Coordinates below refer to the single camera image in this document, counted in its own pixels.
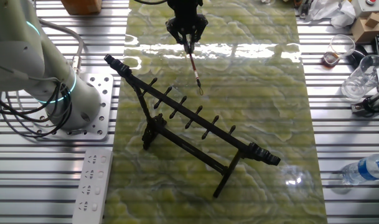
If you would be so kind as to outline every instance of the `wooden block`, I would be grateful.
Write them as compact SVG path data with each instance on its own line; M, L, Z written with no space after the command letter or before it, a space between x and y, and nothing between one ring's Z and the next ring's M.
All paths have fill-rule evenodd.
M379 24L375 27L366 26L367 19L358 18L351 27L352 35L356 43L370 42L379 34Z
M61 0L70 15L87 15L101 12L102 0Z
M369 26L371 28L374 28L379 24L379 13L371 13L370 16L368 17L365 25Z

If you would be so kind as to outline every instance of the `power strip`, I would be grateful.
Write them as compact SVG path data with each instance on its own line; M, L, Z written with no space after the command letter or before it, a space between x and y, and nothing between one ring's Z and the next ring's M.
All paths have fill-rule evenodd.
M87 149L78 186L73 224L100 224L113 153L107 149Z

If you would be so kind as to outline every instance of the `green marble mat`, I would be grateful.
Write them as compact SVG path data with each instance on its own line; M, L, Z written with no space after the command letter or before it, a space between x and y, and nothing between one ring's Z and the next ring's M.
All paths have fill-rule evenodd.
M241 160L218 199L212 197L222 176L162 136L148 151L141 137L146 122L133 89L121 82L113 168L105 223L327 223L322 184L296 18L290 4L260 0L204 1L199 12L209 25L195 47L195 62L204 89L199 95L183 46L167 33L165 21L174 15L167 4L144 6L130 2L124 62L133 73L207 120L248 144L256 142L282 161L268 166ZM167 128L211 157L228 165L236 149L172 112L163 113Z

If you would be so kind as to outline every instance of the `small cup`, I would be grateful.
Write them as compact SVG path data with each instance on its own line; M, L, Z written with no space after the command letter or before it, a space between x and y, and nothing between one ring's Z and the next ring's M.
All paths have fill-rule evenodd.
M344 46L345 53L339 53L339 50L337 49L338 45ZM351 37L343 34L335 35L330 40L329 47L322 57L322 64L327 68L333 68L339 63L340 59L352 54L354 50L355 42Z

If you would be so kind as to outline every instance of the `rack peg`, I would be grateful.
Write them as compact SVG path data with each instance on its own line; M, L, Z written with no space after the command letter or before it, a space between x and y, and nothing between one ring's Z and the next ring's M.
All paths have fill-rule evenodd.
M232 127L231 127L231 130L229 130L228 134L229 134L229 135L231 135L231 134L232 134L232 132L233 132L235 129L236 129L236 126L235 126L235 125L234 125L234 126L232 126Z
M182 104L185 102L185 100L187 100L187 96L182 97L182 100L181 100L181 102L179 102L179 104L182 105ZM176 113L176 112L177 112L177 109L175 109L175 110L170 114L170 119L172 119L172 118L175 116L175 113Z
M199 106L199 107L197 108L195 114L198 115L199 112L200 112L202 109L203 109L203 106ZM189 126L190 126L190 124L192 124L192 122L193 122L193 120L190 119L190 120L188 121L188 123L185 125L185 129L188 129Z
M149 87L152 86L155 82L157 82L157 78L154 78L150 84L149 84ZM147 93L147 90L144 90L144 92L140 95L141 97L145 95L145 93Z
M214 118L214 120L213 120L213 122L212 122L212 125L214 125L215 122L218 121L219 118L220 118L219 115L217 115L217 116ZM205 139L205 138L207 137L208 132L209 132L209 130L207 130L207 131L203 134L203 136L202 136L202 140Z
M167 96L167 94L169 94L169 92L172 90L172 87L169 86L166 90L166 92L164 93L165 96ZM153 107L153 109L157 109L160 105L160 103L162 102L162 99L160 99Z

